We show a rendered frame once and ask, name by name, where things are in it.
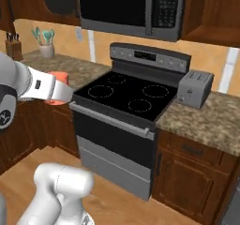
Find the black microwave oven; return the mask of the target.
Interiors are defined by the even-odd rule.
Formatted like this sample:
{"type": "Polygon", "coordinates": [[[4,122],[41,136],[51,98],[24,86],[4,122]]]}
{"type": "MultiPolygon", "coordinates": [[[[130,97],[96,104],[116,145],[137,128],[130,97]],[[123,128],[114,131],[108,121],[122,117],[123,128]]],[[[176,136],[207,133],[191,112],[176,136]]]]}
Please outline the black microwave oven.
{"type": "Polygon", "coordinates": [[[145,0],[80,0],[88,30],[175,42],[180,38],[185,0],[153,0],[152,35],[145,34],[145,0]]]}

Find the brown drawer front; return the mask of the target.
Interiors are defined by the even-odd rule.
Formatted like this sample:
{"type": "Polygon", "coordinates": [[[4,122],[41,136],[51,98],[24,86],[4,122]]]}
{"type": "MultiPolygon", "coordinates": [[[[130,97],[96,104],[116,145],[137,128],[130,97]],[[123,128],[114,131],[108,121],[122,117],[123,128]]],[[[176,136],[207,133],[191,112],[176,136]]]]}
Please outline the brown drawer front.
{"type": "Polygon", "coordinates": [[[231,173],[235,166],[236,158],[234,156],[168,131],[161,130],[158,141],[160,146],[165,149],[195,159],[224,173],[231,173]]]}

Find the brown wall cabinet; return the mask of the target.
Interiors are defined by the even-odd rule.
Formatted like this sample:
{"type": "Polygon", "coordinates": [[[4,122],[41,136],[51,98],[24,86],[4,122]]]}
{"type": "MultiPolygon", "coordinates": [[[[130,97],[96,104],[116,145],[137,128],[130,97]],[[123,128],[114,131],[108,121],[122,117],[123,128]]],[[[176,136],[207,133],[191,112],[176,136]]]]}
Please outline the brown wall cabinet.
{"type": "Polygon", "coordinates": [[[240,0],[186,0],[181,39],[240,48],[240,0]]]}
{"type": "Polygon", "coordinates": [[[81,24],[79,0],[0,0],[0,30],[15,32],[19,19],[81,24]]]}

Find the teal kitchen utensil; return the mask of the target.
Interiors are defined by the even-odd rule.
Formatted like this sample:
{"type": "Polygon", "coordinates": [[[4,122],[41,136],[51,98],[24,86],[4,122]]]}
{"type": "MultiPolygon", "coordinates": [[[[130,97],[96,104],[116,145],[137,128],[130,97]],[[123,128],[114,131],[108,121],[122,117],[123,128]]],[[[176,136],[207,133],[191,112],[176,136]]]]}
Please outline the teal kitchen utensil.
{"type": "Polygon", "coordinates": [[[41,37],[40,37],[40,30],[38,27],[32,30],[32,34],[34,38],[37,40],[38,45],[42,45],[41,37]]]}
{"type": "Polygon", "coordinates": [[[42,36],[45,40],[46,45],[52,45],[53,44],[53,37],[54,37],[54,30],[43,30],[42,31],[42,36]]]}

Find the white utensil pot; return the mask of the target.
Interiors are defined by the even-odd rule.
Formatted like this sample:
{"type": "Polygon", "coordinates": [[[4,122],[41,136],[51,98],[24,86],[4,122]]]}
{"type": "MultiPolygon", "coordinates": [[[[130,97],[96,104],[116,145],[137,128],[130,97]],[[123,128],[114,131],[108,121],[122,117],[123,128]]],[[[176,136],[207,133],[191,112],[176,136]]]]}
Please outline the white utensil pot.
{"type": "Polygon", "coordinates": [[[51,45],[41,45],[39,50],[44,58],[54,57],[54,46],[51,45]]]}

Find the black oven door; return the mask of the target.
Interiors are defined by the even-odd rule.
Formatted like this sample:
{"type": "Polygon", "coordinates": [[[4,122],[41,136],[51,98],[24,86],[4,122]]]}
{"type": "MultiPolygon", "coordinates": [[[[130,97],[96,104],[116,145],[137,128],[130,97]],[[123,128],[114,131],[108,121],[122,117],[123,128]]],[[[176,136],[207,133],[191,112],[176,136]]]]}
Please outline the black oven door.
{"type": "Polygon", "coordinates": [[[88,115],[73,111],[75,133],[124,158],[151,169],[154,163],[154,142],[118,127],[101,122],[88,115]]]}

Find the orange red object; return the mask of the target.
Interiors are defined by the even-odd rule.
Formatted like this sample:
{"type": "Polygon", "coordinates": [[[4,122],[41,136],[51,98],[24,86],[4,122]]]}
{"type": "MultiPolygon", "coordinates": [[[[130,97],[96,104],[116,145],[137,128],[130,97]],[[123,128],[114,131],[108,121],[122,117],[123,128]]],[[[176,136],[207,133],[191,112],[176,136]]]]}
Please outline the orange red object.
{"type": "MultiPolygon", "coordinates": [[[[68,74],[64,71],[51,71],[51,74],[56,77],[57,81],[68,84],[68,74]]],[[[48,105],[63,105],[63,101],[47,100],[48,105]]]]}

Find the grey oven drawer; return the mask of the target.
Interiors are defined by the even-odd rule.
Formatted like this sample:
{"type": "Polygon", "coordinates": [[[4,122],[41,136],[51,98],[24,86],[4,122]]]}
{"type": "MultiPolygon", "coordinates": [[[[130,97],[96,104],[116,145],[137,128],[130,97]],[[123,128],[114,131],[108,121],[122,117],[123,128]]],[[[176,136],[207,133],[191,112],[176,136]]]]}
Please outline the grey oven drawer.
{"type": "Polygon", "coordinates": [[[151,170],[102,146],[76,136],[82,165],[135,196],[148,200],[151,170]]]}

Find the brown knife block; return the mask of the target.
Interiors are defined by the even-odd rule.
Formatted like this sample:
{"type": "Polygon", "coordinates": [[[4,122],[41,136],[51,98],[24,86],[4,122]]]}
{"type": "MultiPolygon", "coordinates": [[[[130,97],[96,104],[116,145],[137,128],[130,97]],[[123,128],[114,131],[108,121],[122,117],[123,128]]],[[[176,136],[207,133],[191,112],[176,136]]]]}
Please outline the brown knife block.
{"type": "Polygon", "coordinates": [[[6,54],[13,60],[22,61],[22,43],[18,34],[6,32],[6,54]]]}

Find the black and grey stove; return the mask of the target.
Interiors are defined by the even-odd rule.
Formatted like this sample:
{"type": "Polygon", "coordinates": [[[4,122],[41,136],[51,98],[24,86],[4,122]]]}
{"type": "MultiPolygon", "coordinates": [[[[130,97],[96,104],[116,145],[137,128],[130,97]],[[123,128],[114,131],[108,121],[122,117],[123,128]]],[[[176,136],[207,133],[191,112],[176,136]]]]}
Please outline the black and grey stove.
{"type": "Polygon", "coordinates": [[[174,101],[180,80],[188,73],[191,56],[181,52],[113,43],[112,69],[76,90],[73,101],[155,134],[154,163],[158,143],[157,120],[174,101]]]}

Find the white wall outlet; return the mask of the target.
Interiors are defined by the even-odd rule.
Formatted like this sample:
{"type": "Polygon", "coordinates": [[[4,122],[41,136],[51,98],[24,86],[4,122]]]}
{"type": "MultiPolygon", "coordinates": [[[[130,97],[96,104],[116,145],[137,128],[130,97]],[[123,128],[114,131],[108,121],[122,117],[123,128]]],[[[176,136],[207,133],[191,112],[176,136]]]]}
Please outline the white wall outlet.
{"type": "Polygon", "coordinates": [[[81,27],[75,27],[75,36],[78,41],[83,41],[83,30],[81,27]]]}

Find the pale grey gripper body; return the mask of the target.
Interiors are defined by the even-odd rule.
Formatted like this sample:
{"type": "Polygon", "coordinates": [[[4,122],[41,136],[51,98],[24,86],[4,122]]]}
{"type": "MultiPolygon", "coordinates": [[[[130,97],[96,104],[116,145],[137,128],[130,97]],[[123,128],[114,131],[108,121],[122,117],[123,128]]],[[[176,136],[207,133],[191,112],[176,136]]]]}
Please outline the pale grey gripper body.
{"type": "Polygon", "coordinates": [[[64,82],[55,81],[51,101],[68,103],[72,100],[73,89],[64,82]]]}

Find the brown cabinet door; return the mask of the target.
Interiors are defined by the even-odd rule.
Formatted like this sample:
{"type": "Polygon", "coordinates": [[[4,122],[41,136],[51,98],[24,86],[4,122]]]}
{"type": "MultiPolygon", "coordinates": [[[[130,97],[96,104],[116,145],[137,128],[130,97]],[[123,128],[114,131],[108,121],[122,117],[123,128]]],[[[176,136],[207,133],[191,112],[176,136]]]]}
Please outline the brown cabinet door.
{"type": "Polygon", "coordinates": [[[54,145],[77,158],[79,150],[72,121],[72,112],[68,105],[52,106],[51,116],[54,145]]]}
{"type": "Polygon", "coordinates": [[[13,123],[0,131],[0,174],[37,148],[47,145],[43,117],[46,104],[40,100],[19,102],[13,123]]]}
{"type": "Polygon", "coordinates": [[[167,150],[159,153],[153,198],[202,225],[212,225],[229,176],[167,150]]]}

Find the grey toaster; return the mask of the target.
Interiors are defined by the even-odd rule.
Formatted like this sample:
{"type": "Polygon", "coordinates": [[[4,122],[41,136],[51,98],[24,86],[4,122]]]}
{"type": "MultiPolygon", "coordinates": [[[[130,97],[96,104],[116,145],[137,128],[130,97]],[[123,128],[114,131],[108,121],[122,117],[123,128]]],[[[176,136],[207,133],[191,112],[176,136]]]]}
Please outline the grey toaster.
{"type": "Polygon", "coordinates": [[[176,101],[200,109],[211,92],[213,80],[213,73],[190,70],[179,82],[176,101]]]}

